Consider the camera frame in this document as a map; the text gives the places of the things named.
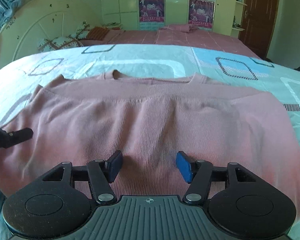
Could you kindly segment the brown wooden door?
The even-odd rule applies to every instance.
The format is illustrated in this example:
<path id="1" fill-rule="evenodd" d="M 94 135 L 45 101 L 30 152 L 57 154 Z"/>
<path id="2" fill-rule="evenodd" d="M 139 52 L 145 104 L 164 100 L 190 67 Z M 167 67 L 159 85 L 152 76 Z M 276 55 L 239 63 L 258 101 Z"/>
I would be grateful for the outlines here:
<path id="1" fill-rule="evenodd" d="M 265 59 L 273 36 L 279 0 L 244 0 L 239 39 L 258 57 Z"/>

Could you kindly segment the cream wardrobe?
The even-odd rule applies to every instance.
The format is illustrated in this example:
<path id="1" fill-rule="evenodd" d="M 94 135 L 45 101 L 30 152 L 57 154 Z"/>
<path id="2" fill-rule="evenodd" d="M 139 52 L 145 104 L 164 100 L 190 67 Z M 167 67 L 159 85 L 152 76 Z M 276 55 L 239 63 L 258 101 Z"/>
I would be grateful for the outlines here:
<path id="1" fill-rule="evenodd" d="M 213 27 L 205 29 L 228 36 L 238 36 L 232 31 L 236 0 L 207 0 L 215 3 Z M 155 31 L 169 24 L 188 24 L 190 0 L 165 0 L 164 22 L 140 22 L 139 0 L 98 0 L 101 19 L 106 25 L 117 23 L 123 30 Z"/>

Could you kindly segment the pink checked bedspread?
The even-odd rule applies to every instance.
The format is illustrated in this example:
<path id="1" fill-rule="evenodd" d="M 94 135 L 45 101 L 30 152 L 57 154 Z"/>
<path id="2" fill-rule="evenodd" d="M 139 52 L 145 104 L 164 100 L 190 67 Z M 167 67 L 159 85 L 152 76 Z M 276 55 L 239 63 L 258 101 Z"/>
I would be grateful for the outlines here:
<path id="1" fill-rule="evenodd" d="M 218 50 L 227 53 L 258 58 L 239 39 L 214 32 L 209 33 L 157 33 L 157 31 L 122 30 L 122 34 L 110 41 L 83 40 L 85 46 L 101 44 L 159 44 Z"/>

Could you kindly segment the pink sweater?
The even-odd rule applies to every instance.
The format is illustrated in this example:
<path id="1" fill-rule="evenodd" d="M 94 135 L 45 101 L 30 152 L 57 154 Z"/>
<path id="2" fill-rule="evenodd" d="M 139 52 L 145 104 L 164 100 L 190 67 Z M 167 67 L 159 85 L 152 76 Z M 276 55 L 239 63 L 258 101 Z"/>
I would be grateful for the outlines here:
<path id="1" fill-rule="evenodd" d="M 216 166 L 241 164 L 286 194 L 300 220 L 300 146 L 285 107 L 269 92 L 200 74 L 58 76 L 38 86 L 4 130 L 25 127 L 32 139 L 0 149 L 0 190 L 7 196 L 61 162 L 81 166 L 116 150 L 124 156 L 116 194 L 183 195 L 175 166 L 183 151 Z"/>

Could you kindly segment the patterned pillow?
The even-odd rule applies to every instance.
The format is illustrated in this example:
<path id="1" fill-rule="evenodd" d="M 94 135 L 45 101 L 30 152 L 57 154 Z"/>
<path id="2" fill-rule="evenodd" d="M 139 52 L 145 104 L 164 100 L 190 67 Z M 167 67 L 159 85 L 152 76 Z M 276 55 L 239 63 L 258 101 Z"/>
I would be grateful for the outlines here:
<path id="1" fill-rule="evenodd" d="M 85 38 L 93 28 L 93 25 L 89 24 L 86 21 L 83 21 L 70 35 L 60 36 L 52 40 L 42 38 L 38 42 L 38 52 L 44 53 L 54 50 L 83 47 L 84 44 L 82 43 L 82 41 L 85 40 Z"/>

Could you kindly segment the lower right poster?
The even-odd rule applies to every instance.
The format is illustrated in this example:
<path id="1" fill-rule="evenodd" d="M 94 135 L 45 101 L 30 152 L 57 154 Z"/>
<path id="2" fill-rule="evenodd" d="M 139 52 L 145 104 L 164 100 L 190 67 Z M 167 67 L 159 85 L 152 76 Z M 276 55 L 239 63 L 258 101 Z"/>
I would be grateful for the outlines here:
<path id="1" fill-rule="evenodd" d="M 189 24 L 212 29 L 215 3 L 207 0 L 190 0 Z"/>

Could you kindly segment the folded pink cloth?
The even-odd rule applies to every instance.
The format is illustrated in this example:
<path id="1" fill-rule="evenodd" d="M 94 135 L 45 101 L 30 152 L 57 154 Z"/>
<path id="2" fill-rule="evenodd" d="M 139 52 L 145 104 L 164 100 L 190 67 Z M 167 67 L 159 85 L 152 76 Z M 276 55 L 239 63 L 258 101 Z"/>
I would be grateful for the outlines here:
<path id="1" fill-rule="evenodd" d="M 200 29 L 194 24 L 169 24 L 167 26 L 161 27 L 157 33 L 182 33 L 182 34 L 198 34 L 198 33 L 209 33 L 210 30 Z"/>

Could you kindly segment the striped brown pillow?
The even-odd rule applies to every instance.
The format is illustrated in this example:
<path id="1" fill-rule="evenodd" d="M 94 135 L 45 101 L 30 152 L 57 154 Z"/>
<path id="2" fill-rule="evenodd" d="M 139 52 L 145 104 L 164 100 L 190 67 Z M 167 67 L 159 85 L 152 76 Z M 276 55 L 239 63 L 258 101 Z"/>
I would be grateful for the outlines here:
<path id="1" fill-rule="evenodd" d="M 91 29 L 87 36 L 86 40 L 95 40 L 95 41 L 110 41 L 113 38 L 122 34 L 122 30 L 113 30 L 103 27 L 94 27 Z"/>

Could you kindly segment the lower left poster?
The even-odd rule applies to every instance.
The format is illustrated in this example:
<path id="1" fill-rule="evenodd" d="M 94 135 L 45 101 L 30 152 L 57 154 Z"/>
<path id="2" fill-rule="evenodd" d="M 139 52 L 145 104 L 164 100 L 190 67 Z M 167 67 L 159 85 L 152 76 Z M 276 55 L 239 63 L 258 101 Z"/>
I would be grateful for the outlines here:
<path id="1" fill-rule="evenodd" d="M 164 22 L 165 0 L 139 0 L 140 22 Z"/>

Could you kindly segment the cream arched headboard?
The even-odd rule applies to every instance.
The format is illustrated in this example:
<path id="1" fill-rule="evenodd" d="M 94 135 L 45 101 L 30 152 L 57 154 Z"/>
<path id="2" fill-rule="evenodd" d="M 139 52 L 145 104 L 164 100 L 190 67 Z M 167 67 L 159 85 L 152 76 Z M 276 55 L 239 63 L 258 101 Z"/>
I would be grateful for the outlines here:
<path id="1" fill-rule="evenodd" d="M 0 29 L 0 69 L 38 53 L 41 39 L 68 36 L 84 21 L 101 24 L 97 14 L 81 0 L 29 1 Z"/>

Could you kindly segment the corner shelves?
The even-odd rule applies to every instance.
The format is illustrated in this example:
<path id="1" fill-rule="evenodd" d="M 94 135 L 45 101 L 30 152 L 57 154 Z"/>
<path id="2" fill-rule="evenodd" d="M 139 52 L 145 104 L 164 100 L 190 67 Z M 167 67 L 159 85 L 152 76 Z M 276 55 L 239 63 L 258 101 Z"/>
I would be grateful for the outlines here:
<path id="1" fill-rule="evenodd" d="M 235 12 L 234 12 L 234 20 L 232 23 L 232 31 L 244 31 L 243 28 L 243 13 L 245 10 L 245 7 L 247 5 L 245 4 L 244 0 L 236 0 L 235 1 Z"/>

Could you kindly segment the poster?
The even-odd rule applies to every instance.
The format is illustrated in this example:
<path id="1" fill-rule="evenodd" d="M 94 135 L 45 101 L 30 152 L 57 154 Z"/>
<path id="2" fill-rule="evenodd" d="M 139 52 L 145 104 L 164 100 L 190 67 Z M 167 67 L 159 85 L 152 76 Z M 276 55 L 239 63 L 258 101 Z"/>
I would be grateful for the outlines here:
<path id="1" fill-rule="evenodd" d="M 190 0 L 189 24 L 212 29 L 215 3 L 207 0 Z"/>
<path id="2" fill-rule="evenodd" d="M 165 0 L 139 0 L 140 22 L 164 22 Z"/>

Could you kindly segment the patterned light blue bedsheet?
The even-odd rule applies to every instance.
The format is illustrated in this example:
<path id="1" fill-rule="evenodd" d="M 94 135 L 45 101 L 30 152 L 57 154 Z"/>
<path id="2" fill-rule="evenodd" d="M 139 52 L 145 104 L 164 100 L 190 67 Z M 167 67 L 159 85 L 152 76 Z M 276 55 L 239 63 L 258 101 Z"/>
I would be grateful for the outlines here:
<path id="1" fill-rule="evenodd" d="M 300 144 L 300 72 L 222 51 L 183 46 L 109 44 L 33 54 L 0 70 L 0 125 L 23 109 L 38 85 L 118 70 L 132 77 L 181 78 L 199 73 L 232 86 L 271 92 L 286 108 Z"/>

